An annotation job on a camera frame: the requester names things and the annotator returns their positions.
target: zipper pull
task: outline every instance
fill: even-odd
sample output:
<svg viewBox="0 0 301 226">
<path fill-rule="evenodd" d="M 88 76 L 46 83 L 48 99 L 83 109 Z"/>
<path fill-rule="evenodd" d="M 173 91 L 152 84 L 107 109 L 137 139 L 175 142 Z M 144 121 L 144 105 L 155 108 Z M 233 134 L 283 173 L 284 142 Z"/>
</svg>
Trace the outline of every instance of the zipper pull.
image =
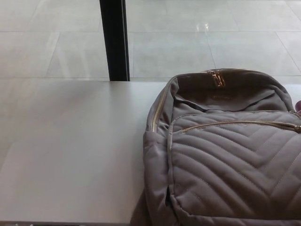
<svg viewBox="0 0 301 226">
<path fill-rule="evenodd" d="M 226 83 L 220 71 L 208 71 L 212 75 L 214 83 L 217 87 L 225 87 Z"/>
<path fill-rule="evenodd" d="M 295 131 L 297 133 L 301 133 L 301 126 L 295 126 Z"/>
</svg>

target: stitching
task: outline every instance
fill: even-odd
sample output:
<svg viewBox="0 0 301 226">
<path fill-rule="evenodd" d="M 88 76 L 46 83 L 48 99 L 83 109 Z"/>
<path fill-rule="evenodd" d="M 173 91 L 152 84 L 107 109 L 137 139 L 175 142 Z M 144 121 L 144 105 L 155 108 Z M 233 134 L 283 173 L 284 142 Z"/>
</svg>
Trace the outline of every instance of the stitching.
<svg viewBox="0 0 301 226">
<path fill-rule="evenodd" d="M 194 173 L 191 173 L 191 172 L 189 172 L 188 170 L 186 170 L 186 169 L 183 169 L 182 167 L 179 167 L 179 166 L 176 166 L 176 165 L 173 165 L 173 167 L 177 167 L 177 168 L 179 168 L 179 169 L 181 169 L 181 170 L 183 170 L 183 171 L 186 171 L 186 172 L 188 172 L 188 173 L 190 173 L 190 174 L 192 174 L 193 176 L 195 176 L 195 177 L 197 177 L 198 179 L 200 179 L 201 181 L 203 181 L 205 184 L 207 184 L 216 194 L 218 194 L 217 193 L 217 191 L 215 190 L 215 189 L 213 189 L 212 187 L 211 187 L 211 185 L 210 184 L 208 184 L 208 182 L 206 182 L 206 181 L 204 181 L 202 178 L 200 178 L 199 176 L 197 176 L 197 175 L 195 175 Z"/>
<path fill-rule="evenodd" d="M 202 200 L 198 195 L 196 195 L 196 194 L 194 194 L 192 191 L 190 191 L 190 190 L 184 188 L 184 187 L 183 187 L 182 185 L 180 185 L 179 183 L 175 183 L 175 185 L 178 185 L 178 186 L 182 187 L 184 190 L 186 190 L 187 192 L 192 193 L 192 194 L 193 194 L 193 195 L 201 202 L 201 204 L 202 204 L 204 207 L 206 207 L 206 206 L 204 205 L 204 202 L 206 202 L 206 201 Z"/>
<path fill-rule="evenodd" d="M 239 135 L 244 136 L 244 137 L 246 137 L 246 138 L 249 138 L 249 137 L 247 137 L 245 134 L 241 134 L 241 133 L 238 133 L 238 132 L 236 132 L 236 131 L 232 131 L 232 130 L 230 130 L 230 129 L 226 129 L 226 128 L 223 128 L 223 127 L 220 127 L 220 128 L 221 128 L 221 129 L 224 129 L 224 130 L 227 130 L 227 131 L 230 131 L 230 132 L 232 132 L 232 133 L 239 134 Z"/>
<path fill-rule="evenodd" d="M 257 133 L 259 130 L 261 130 L 263 127 L 260 126 L 259 129 L 257 129 L 254 133 L 252 133 L 249 137 L 253 136 L 255 133 Z"/>
<path fill-rule="evenodd" d="M 210 131 L 207 131 L 207 130 L 203 130 L 204 132 L 207 132 L 207 133 L 211 133 L 211 134 L 215 134 L 215 135 L 217 135 L 217 136 L 220 136 L 220 137 L 222 137 L 222 138 L 225 138 L 225 139 L 227 139 L 227 140 L 230 140 L 230 141 L 232 141 L 233 143 L 235 143 L 235 144 L 238 144 L 238 145 L 240 145 L 241 147 L 243 147 L 243 148 L 245 148 L 245 149 L 247 149 L 247 150 L 249 150 L 249 151 L 251 151 L 251 152 L 254 152 L 254 151 L 252 151 L 250 148 L 247 148 L 247 147 L 245 147 L 245 146 L 243 146 L 242 144 L 239 144 L 239 143 L 237 143 L 236 141 L 234 141 L 234 140 L 231 140 L 230 138 L 227 138 L 227 137 L 224 137 L 224 136 L 222 136 L 222 135 L 219 135 L 219 134 L 216 134 L 216 133 L 214 133 L 214 132 L 210 132 Z"/>
<path fill-rule="evenodd" d="M 293 166 L 294 162 L 297 160 L 297 158 L 300 156 L 301 152 L 299 153 L 299 155 L 294 159 L 294 161 L 292 162 L 292 164 L 290 165 L 290 167 L 286 170 L 285 174 L 281 177 L 281 179 L 279 180 L 279 182 L 277 183 L 277 185 L 273 188 L 271 195 L 273 194 L 274 190 L 278 187 L 278 185 L 280 184 L 280 182 L 282 181 L 282 179 L 284 178 L 284 176 L 287 174 L 287 172 L 289 171 L 289 169 Z"/>
<path fill-rule="evenodd" d="M 271 140 L 271 138 L 272 138 L 273 136 L 275 136 L 277 133 L 278 133 L 278 131 L 277 131 L 276 133 L 274 133 L 269 139 L 267 139 L 262 145 L 260 145 L 259 148 L 261 148 L 262 146 L 264 146 L 264 145 L 265 145 L 269 140 Z"/>
<path fill-rule="evenodd" d="M 298 189 L 297 192 L 294 194 L 294 196 L 292 197 L 292 199 L 290 200 L 290 202 L 288 203 L 288 205 L 286 206 L 286 208 L 285 208 L 284 211 L 286 211 L 286 210 L 289 208 L 289 206 L 290 206 L 291 203 L 294 201 L 295 197 L 297 196 L 297 194 L 298 194 L 300 191 L 301 191 L 301 186 L 299 186 L 299 189 Z"/>
<path fill-rule="evenodd" d="M 291 139 L 293 139 L 295 136 L 293 136 L 293 137 L 291 137 L 290 139 L 288 139 L 288 141 L 286 141 L 286 143 L 283 145 L 283 147 L 274 155 L 274 157 L 271 159 L 271 161 L 269 161 L 268 163 L 267 163 L 267 166 L 263 169 L 263 171 L 265 171 L 266 169 L 267 169 L 267 167 L 270 165 L 270 163 L 276 158 L 276 156 L 280 153 L 280 151 L 281 150 L 283 150 L 284 149 L 284 147 L 287 145 L 287 143 L 291 140 Z"/>
<path fill-rule="evenodd" d="M 195 149 L 200 150 L 200 151 L 202 151 L 202 152 L 205 152 L 204 150 L 198 149 L 198 148 L 193 147 L 193 146 L 189 146 L 189 145 L 185 145 L 185 144 L 181 144 L 181 143 L 178 143 L 178 144 L 184 145 L 184 146 L 187 146 L 187 147 L 192 147 L 192 148 L 195 148 Z M 211 155 L 210 153 L 208 153 L 208 152 L 205 152 L 205 153 L 207 153 L 208 155 L 210 155 L 210 156 L 214 157 L 215 159 L 221 161 L 221 162 L 224 163 L 225 165 L 229 166 L 231 169 L 233 169 L 233 170 L 234 170 L 235 172 L 237 172 L 239 175 L 241 175 L 241 176 L 244 177 L 246 180 L 248 180 L 249 182 L 251 182 L 251 183 L 252 183 L 255 187 L 257 187 L 262 193 L 264 193 L 265 195 L 267 195 L 267 194 L 266 194 L 261 188 L 259 188 L 254 182 L 252 182 L 251 180 L 249 180 L 248 178 L 246 178 L 244 175 L 242 175 L 242 174 L 241 174 L 240 172 L 238 172 L 236 169 L 234 169 L 233 167 L 231 167 L 230 165 L 228 165 L 228 164 L 225 163 L 224 161 L 220 160 L 219 158 L 217 158 L 217 157 Z"/>
<path fill-rule="evenodd" d="M 225 150 L 223 147 L 221 147 L 221 146 L 219 146 L 219 145 L 217 145 L 217 144 L 215 144 L 215 143 L 213 143 L 212 141 L 210 141 L 210 140 L 207 140 L 207 139 L 204 139 L 204 138 L 200 138 L 200 137 L 196 137 L 196 138 L 199 138 L 199 139 L 202 139 L 202 140 L 205 140 L 205 141 L 208 141 L 208 142 L 210 142 L 211 144 L 214 144 L 214 145 L 216 145 L 216 146 L 218 146 L 218 147 L 220 147 L 222 150 L 224 150 L 225 152 L 227 152 L 227 153 L 229 153 L 229 154 L 231 154 L 231 155 L 233 155 L 233 156 L 235 156 L 235 157 L 237 157 L 237 158 L 239 158 L 238 156 L 236 156 L 236 155 L 234 155 L 233 153 L 230 153 L 230 152 L 228 152 L 227 150 Z M 253 165 L 251 165 L 250 163 L 248 163 L 248 162 L 246 162 L 245 160 L 243 160 L 243 159 L 241 159 L 241 158 L 239 158 L 241 161 L 243 161 L 243 162 L 245 162 L 246 164 L 248 164 L 249 166 L 251 166 L 251 167 L 253 167 L 255 170 L 258 170 L 257 168 L 255 168 Z"/>
<path fill-rule="evenodd" d="M 188 158 L 190 158 L 190 159 L 193 159 L 193 158 L 191 158 L 189 155 L 186 155 L 186 154 L 183 154 L 183 153 L 181 153 L 181 152 L 177 152 L 178 154 L 182 154 L 182 155 L 185 155 L 186 157 L 188 157 Z M 229 185 L 227 185 L 227 183 L 220 177 L 220 176 L 218 176 L 216 173 L 214 173 L 208 166 L 206 166 L 205 164 L 203 164 L 203 163 L 201 163 L 201 162 L 198 162 L 199 164 L 201 164 L 201 165 L 203 165 L 203 166 L 205 166 L 205 167 L 207 167 L 209 170 L 210 170 L 210 172 L 212 172 L 214 175 L 216 175 L 219 179 L 221 179 L 221 181 L 222 182 L 224 182 L 225 183 L 225 185 L 227 186 L 227 187 L 229 187 L 234 193 L 236 193 Z M 195 176 L 196 178 L 198 178 L 198 179 L 200 179 L 200 180 L 202 180 L 202 181 L 204 181 L 202 178 L 200 178 L 198 175 L 196 175 L 196 174 L 194 174 L 194 173 L 192 173 L 192 172 L 189 172 L 188 170 L 186 170 L 186 169 L 184 169 L 184 168 L 182 168 L 182 167 L 180 167 L 180 166 L 176 166 L 176 165 L 173 165 L 173 167 L 176 167 L 176 168 L 179 168 L 179 169 L 181 169 L 181 170 L 183 170 L 183 171 L 185 171 L 185 172 L 187 172 L 187 173 L 189 173 L 189 174 L 191 174 L 191 175 L 193 175 L 193 176 Z M 223 200 L 224 202 L 225 202 L 225 200 L 219 195 L 219 193 L 215 190 L 215 189 L 213 189 L 211 186 L 210 186 L 210 184 L 208 184 L 206 181 L 204 181 L 219 197 L 220 197 L 220 199 L 221 200 Z"/>
</svg>

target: quilted backpack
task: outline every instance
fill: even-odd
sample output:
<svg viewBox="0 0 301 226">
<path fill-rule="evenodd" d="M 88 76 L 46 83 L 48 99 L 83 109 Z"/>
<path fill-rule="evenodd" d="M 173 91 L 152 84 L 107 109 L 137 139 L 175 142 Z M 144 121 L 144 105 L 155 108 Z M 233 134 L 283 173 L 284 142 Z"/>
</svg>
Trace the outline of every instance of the quilted backpack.
<svg viewBox="0 0 301 226">
<path fill-rule="evenodd" d="M 271 76 L 173 77 L 143 136 L 131 226 L 301 226 L 301 118 Z"/>
</svg>

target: zipper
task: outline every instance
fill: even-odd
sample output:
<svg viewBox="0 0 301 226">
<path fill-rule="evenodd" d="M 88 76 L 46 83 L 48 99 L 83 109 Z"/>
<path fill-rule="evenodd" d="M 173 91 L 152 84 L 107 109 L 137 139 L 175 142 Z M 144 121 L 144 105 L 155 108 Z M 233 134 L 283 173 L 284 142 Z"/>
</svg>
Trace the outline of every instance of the zipper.
<svg viewBox="0 0 301 226">
<path fill-rule="evenodd" d="M 223 84 L 226 85 L 226 84 L 225 84 L 225 81 L 224 81 L 224 79 L 223 79 L 223 77 L 221 76 L 221 71 L 252 71 L 252 70 L 246 70 L 246 69 L 221 69 L 221 70 L 207 71 L 207 72 L 202 72 L 202 73 L 207 73 L 207 74 L 209 73 L 209 74 L 212 74 L 212 72 L 213 72 L 213 73 L 214 73 L 214 72 L 215 72 L 215 73 L 218 72 L 218 74 L 220 75 L 220 77 L 217 77 L 217 83 L 220 84 L 220 85 L 223 85 Z M 252 72 L 257 72 L 257 73 L 260 73 L 260 74 L 262 74 L 262 75 L 269 76 L 269 75 L 267 75 L 267 74 L 265 74 L 265 73 L 258 72 L 258 71 L 252 71 Z M 165 87 L 166 87 L 166 88 L 165 88 L 165 91 L 164 91 L 162 97 L 161 97 L 160 100 L 159 100 L 159 104 L 158 104 L 158 106 L 157 106 L 157 108 L 156 108 L 156 110 L 155 110 L 154 116 L 153 116 L 153 118 L 152 118 L 152 120 L 151 120 L 151 127 L 150 127 L 150 130 L 151 130 L 152 132 L 156 132 L 156 131 L 157 131 L 156 123 L 157 123 L 158 118 L 159 118 L 159 115 L 160 115 L 160 113 L 161 113 L 161 110 L 162 110 L 162 107 L 163 107 L 163 103 L 164 103 L 164 101 L 165 101 L 165 99 L 166 99 L 167 92 L 168 92 L 168 88 L 169 88 L 171 82 L 174 81 L 174 79 L 176 79 L 177 77 L 183 76 L 183 75 L 188 75 L 188 74 L 179 74 L 179 75 L 173 77 L 171 80 L 168 81 L 167 85 L 165 86 Z"/>
<path fill-rule="evenodd" d="M 226 124 L 257 124 L 263 126 L 273 126 L 280 129 L 286 129 L 295 131 L 297 133 L 301 133 L 301 126 L 294 125 L 291 123 L 286 122 L 279 122 L 279 121 L 249 121 L 249 120 L 240 120 L 240 121 L 222 121 L 222 122 L 214 122 L 214 123 L 207 123 L 207 124 L 200 124 L 196 126 L 189 126 L 187 128 L 182 129 L 182 133 L 185 133 L 191 129 L 199 129 L 207 126 L 218 126 L 218 125 L 226 125 Z"/>
<path fill-rule="evenodd" d="M 225 79 L 222 77 L 221 71 L 208 71 L 212 75 L 216 87 L 225 87 Z"/>
</svg>

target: chevron quilted pattern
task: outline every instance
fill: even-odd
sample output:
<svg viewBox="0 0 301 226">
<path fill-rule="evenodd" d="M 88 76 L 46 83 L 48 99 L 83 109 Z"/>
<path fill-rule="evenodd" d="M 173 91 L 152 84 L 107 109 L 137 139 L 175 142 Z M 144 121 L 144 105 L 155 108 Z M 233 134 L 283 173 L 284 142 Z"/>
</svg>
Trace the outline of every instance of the chevron quilted pattern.
<svg viewBox="0 0 301 226">
<path fill-rule="evenodd" d="M 220 121 L 278 121 L 301 125 L 292 113 L 186 115 L 169 130 L 169 189 L 177 215 L 241 219 L 301 219 L 301 134 L 258 124 L 207 126 Z"/>
</svg>

